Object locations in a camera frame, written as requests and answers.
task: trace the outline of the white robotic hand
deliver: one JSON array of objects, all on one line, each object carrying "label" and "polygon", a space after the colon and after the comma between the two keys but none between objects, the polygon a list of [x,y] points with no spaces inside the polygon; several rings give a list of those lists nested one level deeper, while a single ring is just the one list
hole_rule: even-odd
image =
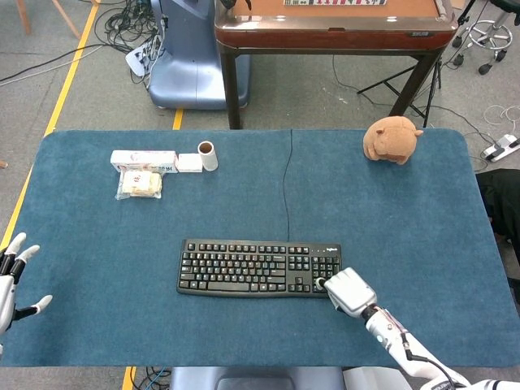
[{"label": "white robotic hand", "polygon": [[[35,305],[20,310],[15,308],[16,286],[20,276],[28,260],[40,249],[38,245],[33,245],[16,256],[25,238],[25,233],[20,233],[5,251],[0,251],[0,336],[7,332],[13,321],[41,313],[52,301],[52,295],[47,295]],[[2,352],[3,347],[0,344],[0,358]]]},{"label": "white robotic hand", "polygon": [[332,304],[350,317],[365,319],[366,329],[410,376],[429,379],[421,390],[520,390],[520,383],[484,380],[471,385],[462,375],[443,365],[385,309],[377,306],[374,290],[352,268],[329,280],[316,280]]}]

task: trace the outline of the stuffed animal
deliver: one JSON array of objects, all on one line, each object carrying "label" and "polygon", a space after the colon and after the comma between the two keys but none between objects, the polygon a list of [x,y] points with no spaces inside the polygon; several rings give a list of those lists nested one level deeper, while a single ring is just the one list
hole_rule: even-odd
[{"label": "stuffed animal", "polygon": [[414,153],[423,130],[404,116],[388,116],[372,124],[363,137],[363,150],[370,160],[389,160],[403,165]]}]

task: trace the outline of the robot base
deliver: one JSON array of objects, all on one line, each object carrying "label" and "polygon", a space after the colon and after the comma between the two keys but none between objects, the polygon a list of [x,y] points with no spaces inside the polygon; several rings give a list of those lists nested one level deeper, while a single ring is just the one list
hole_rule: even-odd
[{"label": "robot base", "polygon": [[[238,97],[241,107],[249,101],[251,57],[236,58]],[[149,95],[156,106],[195,110],[225,110],[226,94],[219,58],[212,63],[176,59],[167,52],[154,65]]]}]

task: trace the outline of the wheel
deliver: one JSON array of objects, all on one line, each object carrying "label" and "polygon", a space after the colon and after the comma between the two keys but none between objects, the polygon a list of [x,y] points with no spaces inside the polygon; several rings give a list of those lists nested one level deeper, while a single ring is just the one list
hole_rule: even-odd
[{"label": "wheel", "polygon": [[462,63],[464,62],[464,54],[459,54],[455,59],[453,60],[453,65],[456,67],[460,67]]},{"label": "wheel", "polygon": [[462,45],[462,37],[455,37],[455,39],[452,42],[453,47],[461,47]]},{"label": "wheel", "polygon": [[489,69],[491,69],[492,65],[485,63],[482,67],[479,68],[479,73],[481,75],[485,75],[489,72]]},{"label": "wheel", "polygon": [[496,55],[496,61],[499,63],[501,60],[504,59],[505,55],[507,54],[507,50],[501,50]]}]

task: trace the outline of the white box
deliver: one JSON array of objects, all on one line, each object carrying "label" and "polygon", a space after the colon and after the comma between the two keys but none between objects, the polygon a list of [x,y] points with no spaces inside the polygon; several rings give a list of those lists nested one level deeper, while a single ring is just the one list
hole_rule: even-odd
[{"label": "white box", "polygon": [[114,150],[110,163],[117,172],[139,169],[157,173],[177,173],[174,150]]},{"label": "white box", "polygon": [[202,158],[198,153],[181,153],[176,162],[179,172],[202,172]]}]

